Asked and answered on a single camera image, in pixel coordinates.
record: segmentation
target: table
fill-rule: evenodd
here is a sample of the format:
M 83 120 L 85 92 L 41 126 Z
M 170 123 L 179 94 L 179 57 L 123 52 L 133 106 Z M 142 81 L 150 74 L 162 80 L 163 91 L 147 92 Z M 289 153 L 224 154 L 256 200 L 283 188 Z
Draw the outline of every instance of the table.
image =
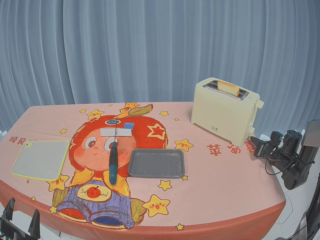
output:
M 0 143 L 0 202 L 6 206 L 14 197 L 15 210 L 32 217 L 38 209 L 41 223 L 87 240 L 262 239 L 286 203 L 278 179 L 266 174 L 252 143 L 232 146 L 191 124 L 191 112 L 192 102 L 30 107 Z M 132 137 L 119 137 L 118 181 L 112 186 L 106 137 L 98 132 L 114 127 L 115 116 L 118 127 L 134 127 Z M 65 139 L 71 143 L 69 155 L 56 182 L 26 182 L 11 173 L 26 140 Z M 183 150 L 185 175 L 129 177 L 134 148 Z M 88 184 L 102 193 L 79 194 Z

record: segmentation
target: gray tray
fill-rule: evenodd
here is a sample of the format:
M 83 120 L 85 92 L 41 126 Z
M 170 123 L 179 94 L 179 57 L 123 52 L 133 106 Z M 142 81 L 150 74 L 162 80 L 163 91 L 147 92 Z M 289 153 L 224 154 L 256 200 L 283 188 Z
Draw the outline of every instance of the gray tray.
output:
M 140 178 L 181 178 L 185 173 L 183 151 L 137 148 L 132 151 L 128 174 Z

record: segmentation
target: eye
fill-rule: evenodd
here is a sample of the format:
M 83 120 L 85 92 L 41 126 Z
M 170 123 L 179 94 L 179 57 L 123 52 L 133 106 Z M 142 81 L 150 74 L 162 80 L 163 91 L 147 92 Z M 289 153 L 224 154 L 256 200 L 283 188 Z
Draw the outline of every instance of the eye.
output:
M 93 147 L 94 144 L 96 144 L 96 141 L 97 141 L 96 137 L 92 136 L 92 137 L 90 137 L 90 138 L 87 139 L 87 141 L 85 142 L 85 145 L 84 145 L 84 146 L 85 146 L 87 149 L 89 149 L 89 148 Z
M 108 138 L 108 139 L 106 140 L 106 143 L 104 144 L 104 149 L 105 149 L 106 151 L 111 150 L 110 144 L 113 143 L 114 141 L 115 141 L 115 142 L 118 142 L 117 138 L 116 138 L 116 139 L 115 139 L 114 137 Z

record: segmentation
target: teal knife handle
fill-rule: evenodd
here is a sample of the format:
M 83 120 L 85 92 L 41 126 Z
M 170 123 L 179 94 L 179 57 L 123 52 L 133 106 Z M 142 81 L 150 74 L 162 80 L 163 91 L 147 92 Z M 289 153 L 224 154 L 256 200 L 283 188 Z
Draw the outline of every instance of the teal knife handle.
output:
M 117 167 L 116 165 L 109 166 L 109 181 L 112 185 L 117 183 Z

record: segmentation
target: toaster slot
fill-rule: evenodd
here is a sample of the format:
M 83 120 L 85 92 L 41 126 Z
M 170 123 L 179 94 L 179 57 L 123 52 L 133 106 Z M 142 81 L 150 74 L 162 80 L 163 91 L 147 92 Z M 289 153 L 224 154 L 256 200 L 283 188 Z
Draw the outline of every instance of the toaster slot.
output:
M 240 100 L 240 101 L 242 101 L 242 100 L 249 94 L 248 91 L 243 90 L 243 89 L 241 89 L 241 88 L 239 88 L 239 95 L 238 95 L 237 97 L 236 97 L 236 96 L 233 96 L 233 95 L 231 95 L 231 94 L 228 94 L 228 93 L 226 93 L 226 92 L 223 92 L 223 91 L 221 91 L 221 90 L 218 90 L 218 80 L 213 80 L 213 81 L 211 81 L 210 83 L 205 84 L 203 87 L 206 88 L 206 89 L 209 89 L 209 90 L 218 92 L 218 93 L 220 93 L 220 94 L 229 96 L 229 97 L 231 97 L 231 98 Z

